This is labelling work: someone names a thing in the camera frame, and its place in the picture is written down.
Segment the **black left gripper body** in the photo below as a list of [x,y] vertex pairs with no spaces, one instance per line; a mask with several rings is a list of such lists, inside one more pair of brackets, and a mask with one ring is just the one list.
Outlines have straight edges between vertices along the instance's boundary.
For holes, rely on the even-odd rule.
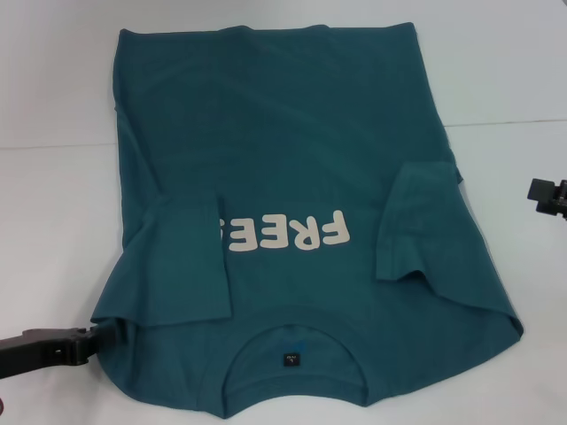
[[91,332],[85,328],[36,328],[1,340],[1,378],[46,367],[82,366],[91,356]]

